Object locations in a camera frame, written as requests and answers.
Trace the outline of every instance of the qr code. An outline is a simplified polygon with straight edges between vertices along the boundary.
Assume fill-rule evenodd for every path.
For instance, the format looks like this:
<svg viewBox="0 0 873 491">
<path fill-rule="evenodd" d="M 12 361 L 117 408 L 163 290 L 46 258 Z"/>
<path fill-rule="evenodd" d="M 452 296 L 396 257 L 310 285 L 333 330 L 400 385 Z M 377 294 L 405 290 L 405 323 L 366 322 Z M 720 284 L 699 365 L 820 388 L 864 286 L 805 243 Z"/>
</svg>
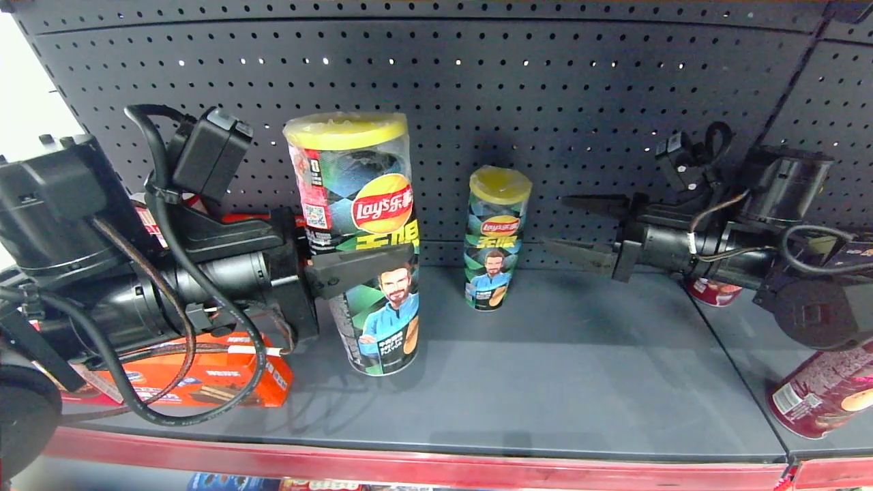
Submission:
<svg viewBox="0 0 873 491">
<path fill-rule="evenodd" d="M 327 226 L 327 214 L 325 213 L 324 206 L 305 204 L 304 209 L 306 210 L 307 225 L 315 228 L 329 228 Z"/>
</svg>

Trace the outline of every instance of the lay's chip can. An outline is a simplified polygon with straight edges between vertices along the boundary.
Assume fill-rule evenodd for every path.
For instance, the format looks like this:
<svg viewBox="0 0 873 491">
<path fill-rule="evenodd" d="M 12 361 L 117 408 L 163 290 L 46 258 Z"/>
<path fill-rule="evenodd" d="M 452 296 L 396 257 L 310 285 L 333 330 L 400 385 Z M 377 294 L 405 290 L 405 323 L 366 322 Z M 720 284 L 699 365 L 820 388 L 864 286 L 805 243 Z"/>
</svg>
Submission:
<svg viewBox="0 0 873 491">
<path fill-rule="evenodd" d="M 406 265 L 332 298 L 348 360 L 396 373 L 418 347 L 419 235 L 403 114 L 314 114 L 283 130 L 314 255 L 413 244 Z"/>
<path fill-rule="evenodd" d="M 512 169 L 485 166 L 470 176 L 464 238 L 464 298 L 476 310 L 503 305 L 519 262 L 521 228 L 533 184 Z"/>
</svg>

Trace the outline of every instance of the lay's logo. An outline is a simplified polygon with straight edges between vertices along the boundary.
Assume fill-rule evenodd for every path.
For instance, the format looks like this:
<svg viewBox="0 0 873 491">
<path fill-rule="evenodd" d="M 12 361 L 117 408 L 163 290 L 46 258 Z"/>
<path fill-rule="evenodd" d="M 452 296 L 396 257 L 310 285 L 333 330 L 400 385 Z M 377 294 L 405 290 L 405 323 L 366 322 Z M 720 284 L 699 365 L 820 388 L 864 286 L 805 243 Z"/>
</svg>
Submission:
<svg viewBox="0 0 873 491">
<path fill-rule="evenodd" d="M 403 174 L 386 174 L 367 183 L 352 202 L 354 226 L 370 233 L 399 230 L 412 216 L 412 187 Z"/>
<path fill-rule="evenodd" d="M 499 215 L 485 220 L 482 224 L 482 235 L 488 237 L 509 237 L 519 230 L 521 220 L 518 217 Z"/>
</svg>

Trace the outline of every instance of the wire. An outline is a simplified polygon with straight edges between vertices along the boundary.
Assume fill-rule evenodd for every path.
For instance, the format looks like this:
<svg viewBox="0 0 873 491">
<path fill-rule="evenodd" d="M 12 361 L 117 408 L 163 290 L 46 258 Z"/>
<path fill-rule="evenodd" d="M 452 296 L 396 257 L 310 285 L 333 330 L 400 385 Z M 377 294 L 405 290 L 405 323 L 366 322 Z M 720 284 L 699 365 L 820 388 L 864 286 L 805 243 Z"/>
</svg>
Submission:
<svg viewBox="0 0 873 491">
<path fill-rule="evenodd" d="M 741 256 L 743 254 L 747 254 L 749 252 L 760 252 L 760 251 L 775 251 L 776 248 L 772 245 L 761 245 L 759 247 L 744 247 L 742 249 L 732 249 L 731 251 L 724 251 L 718 254 L 713 254 L 712 256 L 697 256 L 697 260 L 704 263 L 712 263 L 724 259 L 735 258 L 737 256 Z"/>
<path fill-rule="evenodd" d="M 709 216 L 710 214 L 712 214 L 716 211 L 719 211 L 719 210 L 723 210 L 724 208 L 727 208 L 728 206 L 732 206 L 732 205 L 737 204 L 740 201 L 746 199 L 746 197 L 749 196 L 749 192 L 750 192 L 749 190 L 745 190 L 745 191 L 739 193 L 737 196 L 732 197 L 731 199 L 729 199 L 727 201 L 716 204 L 710 208 L 707 208 L 706 210 L 699 212 L 697 215 L 694 216 L 694 218 L 691 219 L 691 224 L 688 225 L 688 252 L 690 252 L 692 256 L 698 255 L 698 241 L 697 241 L 697 237 L 694 234 L 694 231 L 697 230 L 698 225 L 700 225 L 700 222 L 704 218 Z"/>
<path fill-rule="evenodd" d="M 249 304 L 264 310 L 266 315 L 269 316 L 270 319 L 272 319 L 273 323 L 276 325 L 276 328 L 282 331 L 282 334 L 285 336 L 285 342 L 288 343 L 288 347 L 281 349 L 279 351 L 279 354 L 288 355 L 292 351 L 294 351 L 294 346 L 297 344 L 297 336 L 294 334 L 294 328 L 291 326 L 290 323 L 288 323 L 288 321 L 282 315 L 282 312 L 273 305 L 267 305 L 259 301 L 249 301 Z"/>
<path fill-rule="evenodd" d="M 792 234 L 795 232 L 801 231 L 810 231 L 810 232 L 819 232 L 825 235 L 830 235 L 833 237 L 837 237 L 843 239 L 847 242 L 855 238 L 855 234 L 851 232 L 842 231 L 836 228 L 826 227 L 822 225 L 794 225 L 790 226 L 784 231 L 782 231 L 782 235 L 779 243 L 779 254 L 782 258 L 789 264 L 791 267 L 800 271 L 802 273 L 808 274 L 819 274 L 819 275 L 837 275 L 837 274 L 851 274 L 858 273 L 861 271 L 873 270 L 873 262 L 866 264 L 856 264 L 853 266 L 840 266 L 840 267 L 821 267 L 821 266 L 812 266 L 801 262 L 799 259 L 795 258 L 795 256 L 791 253 L 791 250 L 788 248 L 788 240 L 791 238 Z"/>
<path fill-rule="evenodd" d="M 152 395 L 144 401 L 146 405 L 149 405 L 169 394 L 188 375 L 188 372 L 194 365 L 194 356 L 196 355 L 196 330 L 194 328 L 194 324 L 191 323 L 191 320 L 185 313 L 185 307 L 182 304 L 182 301 L 179 300 L 178 295 L 175 291 L 173 291 L 173 288 L 169 285 L 169 283 L 167 283 L 167 280 L 163 277 L 163 275 L 161 275 L 161 272 L 159 272 L 154 266 L 152 266 L 152 264 L 148 262 L 148 259 L 146 259 L 139 251 L 136 250 L 136 247 L 128 242 L 127 239 L 125 239 L 117 230 L 115 230 L 112 224 L 100 217 L 93 217 L 91 219 L 91 223 L 94 225 L 94 228 L 96 228 L 98 232 L 103 235 L 103 237 L 107 238 L 107 240 L 112 242 L 116 248 L 122 251 L 128 259 L 130 259 L 137 266 L 142 268 L 148 278 L 152 280 L 152 283 L 154 283 L 158 290 L 161 291 L 164 298 L 169 301 L 170 305 L 175 310 L 175 313 L 182 319 L 182 327 L 185 331 L 185 358 L 182 361 L 182 366 L 179 367 L 179 371 L 176 373 L 173 380 L 169 382 L 169 384 L 167 384 L 158 393 Z M 78 423 L 91 419 L 109 418 L 130 411 L 130 407 L 120 407 L 109 411 L 89 412 L 86 414 L 69 414 L 64 416 L 63 422 Z"/>
<path fill-rule="evenodd" d="M 164 179 L 168 179 L 169 168 L 167 164 L 167 149 L 163 145 L 163 141 L 161 140 L 160 134 L 158 134 L 157 129 L 155 128 L 154 123 L 148 118 L 145 117 L 142 112 L 138 111 L 136 107 L 125 107 L 125 112 L 130 117 L 130 119 L 136 123 L 137 126 L 140 127 L 140 131 L 146 136 L 146 140 L 148 142 L 149 150 L 151 150 L 152 157 L 155 161 L 155 184 L 158 187 L 165 188 L 168 184 L 168 180 L 166 182 L 161 182 L 158 180 L 158 175 L 164 176 Z M 222 293 L 222 291 L 216 286 L 212 280 L 206 276 L 203 271 L 201 271 L 200 267 L 194 263 L 193 260 L 189 257 L 188 253 L 185 250 L 184 245 L 176 236 L 175 231 L 173 230 L 172 224 L 170 224 L 169 220 L 169 211 L 167 207 L 167 203 L 161 199 L 153 199 L 152 205 L 149 206 L 149 211 L 152 212 L 152 215 L 155 217 L 155 222 L 158 224 L 158 229 L 161 231 L 161 234 L 164 237 L 164 240 L 167 242 L 170 252 L 173 254 L 176 262 L 179 263 L 179 266 L 182 267 L 188 274 L 191 275 L 191 278 L 197 282 L 198 285 L 208 293 L 216 302 L 219 308 L 225 309 L 234 319 L 237 320 L 239 324 L 243 326 L 246 333 L 248 333 L 251 343 L 255 348 L 255 370 L 251 375 L 251 379 L 248 384 L 246 384 L 243 389 L 234 396 L 231 400 L 227 401 L 221 406 L 217 408 L 204 412 L 202 414 L 188 417 L 188 418 L 175 418 L 175 421 L 183 421 L 182 424 L 196 424 L 202 421 L 205 421 L 210 418 L 214 418 L 219 414 L 222 414 L 239 403 L 243 402 L 245 398 L 247 398 L 251 393 L 255 390 L 255 387 L 261 380 L 261 377 L 264 375 L 264 371 L 267 365 L 267 355 L 266 355 L 266 346 L 264 345 L 264 339 L 261 337 L 261 333 L 258 331 L 258 328 L 255 327 L 255 324 L 249 319 L 249 317 L 244 314 L 227 296 Z"/>
<path fill-rule="evenodd" d="M 0 298 L 18 303 L 27 301 L 24 292 L 9 287 L 0 287 Z M 112 344 L 97 326 L 94 319 L 78 305 L 55 293 L 40 292 L 40 298 L 47 305 L 69 315 L 88 334 L 97 351 L 103 356 L 103 362 L 106 364 L 109 374 L 112 375 L 112 379 L 118 387 L 121 397 L 130 406 L 131 411 L 157 425 L 179 426 L 193 425 L 200 422 L 195 420 L 195 417 L 167 416 L 149 408 L 136 394 L 136 390 L 130 384 L 130 380 L 127 379 L 127 374 L 124 371 L 124 367 L 121 366 L 121 362 L 118 359 L 118 355 L 115 354 Z"/>
<path fill-rule="evenodd" d="M 721 135 L 721 145 L 718 146 L 718 151 L 714 151 L 715 135 Z M 706 129 L 706 137 L 704 139 L 704 148 L 709 156 L 708 165 L 716 165 L 718 161 L 727 155 L 733 143 L 733 130 L 722 121 L 715 121 Z"/>
<path fill-rule="evenodd" d="M 218 342 L 199 342 L 196 344 L 197 353 L 227 353 L 227 345 Z M 188 348 L 181 344 L 170 344 L 166 346 L 158 346 L 157 348 L 141 349 L 133 353 L 119 356 L 122 363 L 138 362 L 156 356 L 177 355 L 179 353 L 188 353 Z"/>
<path fill-rule="evenodd" d="M 124 114 L 140 128 L 146 137 L 146 144 L 152 151 L 152 160 L 155 162 L 154 184 L 160 189 L 166 189 L 169 185 L 167 150 L 164 148 L 161 134 L 158 128 L 142 111 L 141 106 L 127 106 Z"/>
</svg>

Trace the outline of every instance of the red snack can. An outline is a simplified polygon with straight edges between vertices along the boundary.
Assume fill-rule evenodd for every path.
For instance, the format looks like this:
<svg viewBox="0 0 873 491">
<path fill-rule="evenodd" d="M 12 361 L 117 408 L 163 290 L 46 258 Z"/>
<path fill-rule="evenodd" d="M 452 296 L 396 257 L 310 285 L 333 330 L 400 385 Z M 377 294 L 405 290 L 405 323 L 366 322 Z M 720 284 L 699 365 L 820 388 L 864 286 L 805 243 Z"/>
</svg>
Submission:
<svg viewBox="0 0 873 491">
<path fill-rule="evenodd" d="M 873 405 L 873 342 L 848 351 L 818 351 L 767 393 L 787 429 L 819 439 Z"/>
<path fill-rule="evenodd" d="M 689 279 L 685 282 L 685 289 L 692 297 L 713 307 L 730 305 L 737 298 L 743 287 L 722 283 L 721 281 L 708 280 L 706 278 Z"/>
</svg>

